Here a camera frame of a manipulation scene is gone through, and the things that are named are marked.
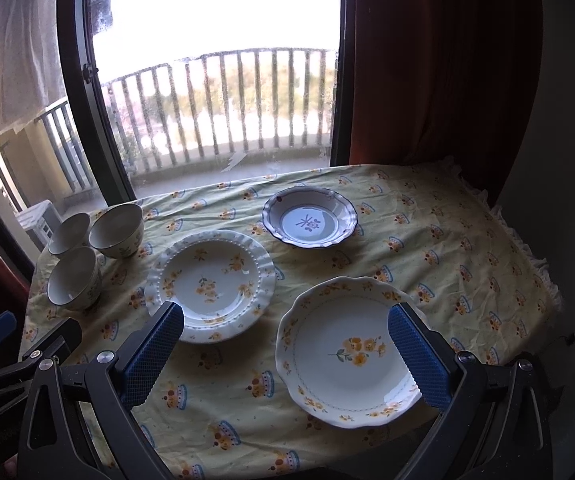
white plate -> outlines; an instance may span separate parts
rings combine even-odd
[[[164,301],[183,307],[181,341],[213,343],[238,335],[274,294],[274,264],[263,246],[235,231],[203,231],[167,249],[147,277],[150,315]]]
[[[272,236],[298,247],[328,247],[347,238],[357,226],[357,212],[343,195],[315,186],[283,189],[263,208]]]
[[[340,428],[381,426],[409,410],[421,392],[387,330],[401,301],[415,305],[388,283],[345,276],[296,298],[276,337],[276,370],[296,404]]]

balcony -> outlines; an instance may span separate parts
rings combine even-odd
[[[143,68],[102,84],[138,196],[329,164],[337,52],[252,48]],[[0,136],[0,189],[16,213],[105,205],[68,102]]]

scalloped plate rim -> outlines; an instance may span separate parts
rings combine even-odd
[[[325,282],[317,283],[317,285],[314,285],[311,288],[309,288],[306,291],[299,294],[298,297],[295,299],[294,303],[292,304],[291,308],[283,315],[283,317],[280,320],[280,323],[278,324],[278,330],[276,332],[276,346],[275,346],[275,352],[274,352],[275,363],[274,364],[276,366],[276,371],[277,371],[279,377],[281,378],[281,380],[283,381],[283,384],[285,384],[285,387],[287,388],[287,391],[288,391],[291,399],[300,408],[305,410],[305,412],[311,414],[312,416],[315,416],[319,420],[327,422],[328,424],[331,424],[332,426],[336,426],[338,428],[346,428],[346,429],[365,428],[368,426],[383,426],[383,425],[391,422],[392,420],[395,420],[396,418],[398,418],[399,416],[401,416],[403,413],[407,412],[408,410],[410,410],[412,408],[412,406],[414,406],[419,401],[419,399],[422,397],[421,391],[417,390],[416,393],[413,394],[413,396],[411,396],[410,403],[407,405],[407,407],[405,407],[405,409],[397,411],[395,413],[392,413],[391,416],[369,417],[369,418],[367,418],[367,420],[363,420],[362,422],[359,422],[356,420],[338,420],[337,418],[331,418],[331,416],[327,416],[326,413],[315,411],[310,406],[308,406],[305,402],[303,402],[301,400],[301,397],[303,397],[303,396],[300,396],[296,391],[296,388],[299,386],[298,384],[296,384],[298,381],[293,381],[292,379],[289,379],[288,378],[289,374],[287,373],[287,371],[282,366],[283,361],[288,362],[289,360],[285,359],[283,357],[283,355],[286,354],[286,351],[284,351],[281,348],[282,344],[281,344],[280,335],[282,333],[283,328],[285,327],[285,324],[291,318],[292,314],[294,314],[297,311],[297,309],[300,308],[299,303],[300,303],[300,301],[302,301],[302,298],[311,295],[311,293],[317,289],[324,288],[325,286],[330,285],[330,283],[336,283],[336,282],[341,282],[341,281],[345,281],[345,280],[353,282],[353,283],[359,283],[359,282],[363,282],[364,280],[368,280],[370,282],[373,282],[375,285],[384,286],[386,288],[389,288],[389,289],[396,291],[397,293],[401,293],[401,295],[403,296],[403,300],[407,301],[407,298],[409,298],[409,300],[411,300],[411,301],[408,301],[408,303],[411,304],[411,306],[414,308],[414,311],[416,311],[416,313],[419,314],[419,317],[427,325],[427,317],[423,312],[421,312],[418,309],[417,304],[414,301],[414,299],[409,294],[396,288],[395,286],[391,285],[390,283],[380,282],[379,280],[375,280],[374,278],[369,277],[369,276],[359,276],[357,278],[352,278],[350,276],[337,276],[336,278],[332,278],[331,280],[326,280]]]
[[[207,328],[197,329],[192,326],[185,326],[179,341],[186,343],[213,344],[216,342],[226,341],[242,332],[245,332],[248,328],[254,325],[254,323],[256,323],[267,310],[276,287],[276,270],[274,262],[260,242],[244,233],[229,229],[203,230],[197,233],[187,234],[173,243],[160,254],[156,263],[152,266],[152,269],[147,275],[144,287],[145,307],[150,316],[153,316],[164,303],[163,298],[160,296],[160,280],[168,263],[181,251],[184,251],[197,243],[208,240],[219,240],[224,243],[231,243],[248,251],[248,253],[253,256],[256,270],[258,271],[258,284],[248,306],[237,314],[237,326],[233,327],[233,320],[228,322],[227,319],[223,322],[210,325]],[[148,301],[149,297],[153,297],[153,301]],[[256,314],[252,312],[254,310],[253,305],[255,304],[260,305]],[[209,337],[215,333],[219,333],[219,338],[211,340]]]

plate rim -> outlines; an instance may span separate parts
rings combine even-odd
[[[331,283],[342,282],[342,281],[359,283],[359,282],[364,282],[365,280],[367,280],[368,282],[374,283],[375,285],[378,285],[378,286],[381,286],[384,288],[389,288],[390,290],[396,291],[397,293],[401,293],[403,295],[404,300],[406,299],[405,297],[407,297],[411,300],[410,304],[417,313],[421,312],[418,310],[416,302],[414,301],[414,299],[409,294],[396,288],[394,285],[392,285],[390,283],[381,282],[381,281],[376,280],[370,276],[359,276],[357,278],[352,278],[350,276],[337,276],[336,278],[332,278],[331,280],[326,280],[324,282],[317,283],[317,285],[314,285],[311,288],[309,288],[306,291],[299,294],[299,296],[295,299],[292,307],[281,318],[281,320],[278,324],[278,330],[276,332],[276,346],[275,346],[275,351],[274,351],[275,363],[274,364],[276,365],[276,371],[277,371],[279,377],[281,378],[281,380],[283,381],[283,384],[285,384],[285,387],[287,388],[289,396],[292,398],[292,400],[300,408],[305,410],[305,412],[310,413],[311,415],[317,417],[318,419],[320,419],[324,422],[327,422],[328,424],[331,424],[332,426],[336,426],[338,428],[350,429],[350,428],[365,428],[368,426],[383,426],[384,424],[387,424],[387,423],[391,422],[392,420],[395,420],[396,418],[401,416],[403,413],[407,412],[422,397],[421,391],[417,390],[416,393],[414,393],[413,396],[411,396],[410,403],[407,405],[407,407],[405,407],[405,409],[394,412],[388,416],[366,417],[367,420],[360,420],[360,421],[358,421],[358,420],[339,420],[339,418],[333,418],[331,415],[328,415],[328,413],[326,413],[326,412],[315,411],[311,406],[307,405],[303,400],[301,400],[304,396],[298,394],[297,388],[299,386],[299,384],[298,384],[299,381],[290,377],[290,373],[293,370],[287,371],[286,368],[283,367],[283,362],[289,363],[290,359],[287,358],[288,352],[285,349],[283,349],[283,345],[281,343],[281,335],[282,335],[283,329],[286,327],[286,324],[289,322],[289,320],[291,320],[292,316],[294,314],[296,314],[297,312],[299,312],[300,310],[303,310],[303,307],[301,305],[301,301],[303,300],[303,298],[311,295],[317,289],[325,288],[325,286],[330,285]],[[423,313],[421,313],[421,314],[422,314],[423,321],[427,324],[427,317]]]
[[[329,240],[325,243],[312,243],[312,244],[304,244],[302,242],[299,242],[298,240],[295,240],[292,237],[283,236],[282,234],[280,234],[280,232],[278,232],[276,230],[276,228],[272,225],[272,223],[269,221],[270,209],[272,209],[272,207],[274,205],[276,205],[278,197],[283,198],[284,196],[286,196],[288,194],[295,193],[295,192],[303,192],[303,191],[316,191],[316,192],[322,193],[324,195],[331,195],[338,202],[343,204],[349,210],[349,213],[350,213],[350,221],[349,221],[350,229],[348,229],[346,233],[341,233],[336,238],[333,238],[332,240]],[[303,249],[317,249],[317,248],[330,247],[330,246],[339,244],[345,238],[351,236],[351,234],[354,232],[354,229],[356,229],[357,224],[359,223],[359,216],[357,215],[357,210],[356,210],[356,208],[354,208],[354,205],[347,198],[345,198],[343,195],[341,195],[341,193],[334,191],[333,189],[329,189],[328,187],[321,187],[321,186],[292,186],[292,187],[286,187],[285,189],[282,189],[279,192],[274,193],[267,200],[265,205],[263,206],[263,211],[261,212],[261,219],[262,219],[263,225],[265,226],[267,231],[274,238],[276,238],[277,240],[281,240],[282,242],[284,242],[286,244],[290,244],[290,245],[293,245],[296,247],[301,247]]]
[[[229,229],[203,230],[198,233],[188,234],[167,247],[158,257],[156,263],[147,275],[144,287],[145,307],[150,316],[164,303],[160,295],[160,279],[165,272],[167,264],[180,252],[192,247],[199,242],[217,240],[224,243],[232,243],[247,250],[251,254],[256,270],[258,271],[258,283],[248,306],[235,318],[238,323],[234,326],[234,319],[225,320],[221,323],[210,325],[206,328],[185,326],[179,341],[194,344],[213,344],[231,339],[245,332],[257,322],[267,310],[274,296],[276,286],[276,270],[274,262],[260,242],[246,234]]]

balcony railing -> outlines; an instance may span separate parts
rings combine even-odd
[[[235,152],[328,146],[336,54],[311,48],[216,52],[103,83],[126,170],[145,175]],[[68,102],[36,121],[72,194],[95,188]],[[0,186],[18,211],[32,204],[10,170],[3,146]]]

